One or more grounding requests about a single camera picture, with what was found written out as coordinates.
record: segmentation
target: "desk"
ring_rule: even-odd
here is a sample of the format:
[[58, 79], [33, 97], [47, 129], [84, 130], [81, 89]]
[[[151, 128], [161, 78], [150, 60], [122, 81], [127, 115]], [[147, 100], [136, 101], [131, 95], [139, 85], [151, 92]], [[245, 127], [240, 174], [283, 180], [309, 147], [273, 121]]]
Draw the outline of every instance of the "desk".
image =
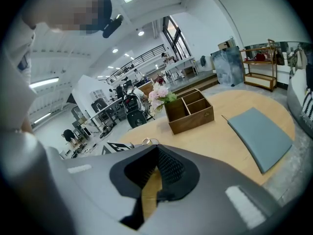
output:
[[[116, 104], [119, 104], [120, 102], [122, 102], [122, 98], [117, 99], [116, 101], [114, 101], [112, 104], [109, 104], [107, 107], [103, 108], [101, 111], [98, 111], [94, 116], [92, 116], [91, 118], [87, 119], [91, 120], [93, 118], [95, 118], [96, 116], [98, 116], [101, 112], [108, 110], [109, 108], [112, 108], [113, 106], [115, 106]], [[113, 124], [116, 124], [115, 121], [113, 120], [113, 118], [110, 116], [110, 114], [108, 114], [106, 112], [106, 114], [108, 115], [109, 119], [113, 122]]]
[[193, 62], [193, 59], [194, 59], [194, 57], [191, 56], [191, 57], [188, 57], [186, 59], [179, 60], [176, 63], [168, 65], [164, 71], [170, 71], [170, 70], [175, 69], [175, 68], [176, 68], [176, 70], [174, 70], [174, 71], [181, 71], [181, 70], [184, 70], [184, 69], [191, 66], [194, 70], [194, 73], [198, 74], [198, 71], [197, 71], [197, 68]]
[[153, 91], [153, 84], [151, 81], [139, 86], [137, 89], [141, 90], [143, 93], [145, 93], [146, 96], [149, 96], [149, 93]]
[[210, 123], [174, 135], [167, 117], [161, 117], [129, 131], [120, 142], [139, 144], [144, 138], [155, 138], [161, 144], [224, 161], [262, 185], [277, 171], [286, 155], [262, 175], [244, 143], [221, 115], [231, 118], [255, 107], [294, 140], [294, 123], [290, 114], [275, 100], [249, 91], [226, 91], [211, 96], [208, 100], [213, 105], [215, 117]]

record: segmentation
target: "railing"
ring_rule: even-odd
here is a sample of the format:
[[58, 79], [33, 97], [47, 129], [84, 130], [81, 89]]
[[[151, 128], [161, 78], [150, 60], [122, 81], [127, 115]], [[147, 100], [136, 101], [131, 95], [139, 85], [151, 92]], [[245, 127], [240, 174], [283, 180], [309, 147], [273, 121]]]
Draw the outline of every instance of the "railing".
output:
[[121, 67], [118, 71], [114, 72], [108, 79], [105, 79], [102, 81], [105, 83], [111, 84], [115, 80], [117, 80], [119, 77], [121, 77], [123, 74], [125, 74], [126, 72], [134, 69], [136, 66], [142, 64], [145, 61], [150, 60], [151, 58], [155, 56], [161, 56], [163, 52], [165, 52], [164, 45], [159, 45], [158, 47], [155, 47], [154, 49], [151, 49], [150, 51], [147, 51], [146, 53], [130, 61], [129, 63]]

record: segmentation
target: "wooden divider box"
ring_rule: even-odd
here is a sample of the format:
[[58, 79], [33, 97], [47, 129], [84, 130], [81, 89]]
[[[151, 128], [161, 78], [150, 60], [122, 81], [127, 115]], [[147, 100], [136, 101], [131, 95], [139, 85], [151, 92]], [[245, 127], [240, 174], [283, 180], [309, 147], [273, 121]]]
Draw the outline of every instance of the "wooden divider box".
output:
[[213, 106], [197, 89], [181, 94], [177, 100], [165, 104], [165, 111], [174, 134], [214, 120]]

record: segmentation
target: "backpack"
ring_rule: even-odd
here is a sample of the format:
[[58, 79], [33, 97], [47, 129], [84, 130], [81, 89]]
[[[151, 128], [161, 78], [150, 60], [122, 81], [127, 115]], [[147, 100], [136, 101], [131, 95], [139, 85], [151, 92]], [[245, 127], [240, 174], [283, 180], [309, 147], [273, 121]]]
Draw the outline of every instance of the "backpack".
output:
[[201, 57], [200, 62], [201, 62], [202, 67], [205, 66], [205, 63], [206, 63], [205, 56]]
[[127, 112], [139, 110], [138, 96], [134, 93], [134, 89], [130, 94], [125, 96], [123, 104]]

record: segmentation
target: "wooden step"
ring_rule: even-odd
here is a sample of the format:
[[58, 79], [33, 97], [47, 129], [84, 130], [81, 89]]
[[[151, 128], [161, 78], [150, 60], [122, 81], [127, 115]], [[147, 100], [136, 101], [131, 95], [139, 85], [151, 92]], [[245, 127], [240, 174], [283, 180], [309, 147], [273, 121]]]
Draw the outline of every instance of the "wooden step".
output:
[[203, 78], [203, 79], [201, 79], [201, 80], [199, 80], [197, 82], [194, 82], [194, 83], [189, 84], [189, 85], [187, 85], [185, 87], [179, 88], [179, 89], [175, 90], [174, 93], [179, 94], [181, 92], [185, 92], [185, 91], [188, 91], [190, 89], [194, 89], [198, 85], [206, 84], [208, 81], [211, 81], [213, 78], [217, 78], [216, 74], [211, 74], [210, 76], [208, 76], [206, 78]]
[[191, 84], [190, 87], [188, 86], [188, 87], [181, 88], [181, 89], [175, 91], [174, 93], [176, 95], [180, 95], [182, 93], [186, 93], [186, 92], [191, 91], [193, 89], [198, 89], [199, 91], [203, 91], [205, 89], [208, 89], [208, 88], [218, 84], [218, 79], [216, 76], [213, 76], [213, 78], [212, 77], [210, 77], [210, 78], [211, 78], [210, 80], [204, 81], [200, 84], [197, 84], [197, 85]]

